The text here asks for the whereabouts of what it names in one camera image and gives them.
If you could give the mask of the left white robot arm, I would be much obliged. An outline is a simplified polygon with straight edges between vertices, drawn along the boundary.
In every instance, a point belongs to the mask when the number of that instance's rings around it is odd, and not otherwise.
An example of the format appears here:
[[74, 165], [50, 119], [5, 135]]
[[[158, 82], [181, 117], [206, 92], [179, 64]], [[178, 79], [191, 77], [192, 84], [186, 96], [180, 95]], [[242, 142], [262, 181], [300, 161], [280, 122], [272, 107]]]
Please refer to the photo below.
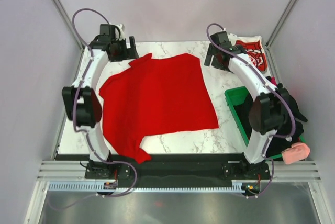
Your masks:
[[90, 160], [100, 162], [97, 173], [102, 178], [111, 178], [115, 166], [108, 162], [110, 150], [105, 143], [100, 127], [102, 106], [95, 93], [98, 80], [109, 62], [137, 59], [135, 38], [126, 38], [123, 24], [101, 24], [99, 34], [86, 46], [88, 63], [71, 86], [62, 89], [62, 98], [67, 118], [73, 122], [75, 132], [86, 137]]

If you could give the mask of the plain red t-shirt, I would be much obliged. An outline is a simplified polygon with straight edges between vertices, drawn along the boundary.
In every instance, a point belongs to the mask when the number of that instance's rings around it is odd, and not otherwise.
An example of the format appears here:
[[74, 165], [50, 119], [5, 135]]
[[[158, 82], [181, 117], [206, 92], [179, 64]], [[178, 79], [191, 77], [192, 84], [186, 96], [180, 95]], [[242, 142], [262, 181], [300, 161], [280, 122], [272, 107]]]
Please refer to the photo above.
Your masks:
[[104, 138], [118, 154], [137, 163], [151, 159], [141, 148], [144, 137], [219, 126], [200, 60], [188, 53], [135, 59], [110, 76], [99, 95]]

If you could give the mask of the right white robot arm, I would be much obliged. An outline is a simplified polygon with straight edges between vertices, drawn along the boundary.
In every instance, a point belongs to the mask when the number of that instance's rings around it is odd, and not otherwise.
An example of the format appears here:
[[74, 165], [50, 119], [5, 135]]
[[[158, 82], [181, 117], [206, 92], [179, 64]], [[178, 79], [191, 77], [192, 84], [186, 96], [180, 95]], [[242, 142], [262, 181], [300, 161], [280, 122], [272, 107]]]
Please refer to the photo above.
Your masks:
[[210, 45], [205, 65], [235, 74], [253, 99], [249, 112], [252, 132], [244, 152], [247, 161], [239, 167], [241, 175], [250, 179], [258, 174], [257, 163], [266, 158], [271, 140], [277, 137], [290, 141], [295, 133], [295, 119], [288, 105], [289, 93], [271, 83], [252, 63], [242, 46], [233, 46], [226, 31], [207, 37]]

